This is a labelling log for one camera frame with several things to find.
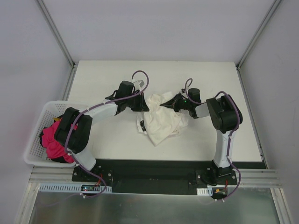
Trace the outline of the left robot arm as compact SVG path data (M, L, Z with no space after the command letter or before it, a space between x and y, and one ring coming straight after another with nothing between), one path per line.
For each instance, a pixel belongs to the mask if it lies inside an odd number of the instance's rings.
M142 80L122 81L119 88L106 97L100 106L86 110L69 107L65 110L54 139L67 147L67 153L76 164L84 167L82 175L86 180L93 182L99 176L98 169L94 167L96 159L88 149L92 126L127 108L134 112L148 112L142 87L146 87Z

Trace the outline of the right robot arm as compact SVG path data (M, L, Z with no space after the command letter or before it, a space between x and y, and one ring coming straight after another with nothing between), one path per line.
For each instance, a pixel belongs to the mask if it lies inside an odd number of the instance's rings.
M235 132L242 123L242 113L230 95L222 93L220 98L209 98L201 101L200 90L190 88L182 90L162 107L175 112L186 110L193 119L210 117L216 130L216 151L211 168L205 171L200 180L208 185L216 186L223 183L233 172L231 161Z

